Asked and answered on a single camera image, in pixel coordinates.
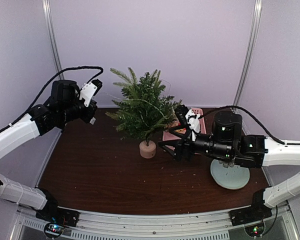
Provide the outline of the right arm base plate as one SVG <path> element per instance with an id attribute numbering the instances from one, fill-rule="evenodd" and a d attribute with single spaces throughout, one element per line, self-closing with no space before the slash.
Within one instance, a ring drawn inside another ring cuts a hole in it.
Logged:
<path id="1" fill-rule="evenodd" d="M 262 221 L 272 216 L 272 209 L 267 206 L 251 205 L 229 211 L 232 226 L 246 225 L 249 223 Z"/>

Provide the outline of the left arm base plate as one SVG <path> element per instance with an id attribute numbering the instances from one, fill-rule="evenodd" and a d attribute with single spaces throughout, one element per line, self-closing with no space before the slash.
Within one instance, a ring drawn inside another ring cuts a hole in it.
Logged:
<path id="1" fill-rule="evenodd" d="M 66 227 L 76 227 L 80 216 L 78 211 L 60 208 L 56 204 L 47 204 L 35 212 L 38 219 Z"/>

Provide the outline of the small white battery box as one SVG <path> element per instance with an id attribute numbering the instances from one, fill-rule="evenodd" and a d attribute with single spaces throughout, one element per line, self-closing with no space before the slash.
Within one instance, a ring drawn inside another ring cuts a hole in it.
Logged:
<path id="1" fill-rule="evenodd" d="M 90 122 L 89 122 L 89 123 L 90 123 L 91 125 L 94 125 L 95 121 L 96 121 L 96 118 L 95 118 L 95 117 L 93 117 L 93 118 L 90 120 Z"/>

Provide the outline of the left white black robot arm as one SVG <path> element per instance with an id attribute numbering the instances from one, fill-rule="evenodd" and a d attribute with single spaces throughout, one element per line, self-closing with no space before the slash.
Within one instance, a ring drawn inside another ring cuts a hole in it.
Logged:
<path id="1" fill-rule="evenodd" d="M 31 107 L 21 119 L 0 133 L 0 160 L 24 143 L 54 128 L 64 129 L 71 121 L 81 119 L 94 124 L 97 103 L 93 98 L 102 86 L 103 83 L 98 79 L 90 80 L 82 87 L 78 87 L 73 80 L 54 81 L 50 97 L 44 104 Z M 10 180 L 2 174 L 0 199 L 42 211 L 51 222 L 62 218 L 57 201 L 48 192 Z"/>

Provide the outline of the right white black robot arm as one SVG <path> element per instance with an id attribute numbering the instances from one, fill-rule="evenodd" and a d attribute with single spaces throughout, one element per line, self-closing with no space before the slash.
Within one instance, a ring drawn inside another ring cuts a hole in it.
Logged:
<path id="1" fill-rule="evenodd" d="M 280 140 L 270 133 L 242 135 L 243 118 L 240 114 L 228 110 L 216 112 L 210 134 L 200 132 L 202 116 L 192 113 L 185 106 L 177 110 L 176 117 L 179 125 L 168 131 L 177 138 L 158 142 L 158 146 L 176 161 L 189 160 L 198 153 L 228 166 L 300 166 L 300 142 Z M 275 186 L 257 191 L 246 216 L 256 221 L 266 212 L 266 208 L 272 209 L 299 194 L 300 172 Z"/>

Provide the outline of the thin wire string lights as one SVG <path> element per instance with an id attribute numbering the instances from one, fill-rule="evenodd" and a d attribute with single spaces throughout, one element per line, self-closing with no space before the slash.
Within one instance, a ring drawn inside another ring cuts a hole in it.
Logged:
<path id="1" fill-rule="evenodd" d="M 138 81 L 115 82 L 115 86 L 121 88 L 121 97 L 104 92 L 112 98 L 112 102 L 122 111 L 142 110 L 146 114 L 154 111 L 158 119 L 164 119 L 170 123 L 174 119 L 174 111 L 182 101 L 175 101 L 172 95 L 163 95 L 166 86 L 160 79 L 141 78 Z"/>

